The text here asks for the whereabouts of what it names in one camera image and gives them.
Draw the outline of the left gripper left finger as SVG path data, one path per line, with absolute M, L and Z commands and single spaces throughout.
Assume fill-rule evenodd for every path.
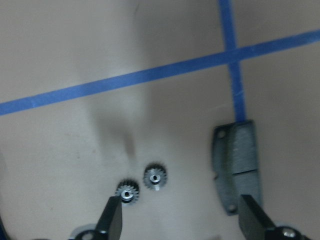
M 123 228 L 122 199 L 111 196 L 94 229 L 94 240 L 119 240 Z

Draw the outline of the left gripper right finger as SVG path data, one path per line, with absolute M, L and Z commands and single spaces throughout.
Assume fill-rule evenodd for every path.
M 238 224 L 246 240 L 270 240 L 276 229 L 274 222 L 248 194 L 239 197 Z

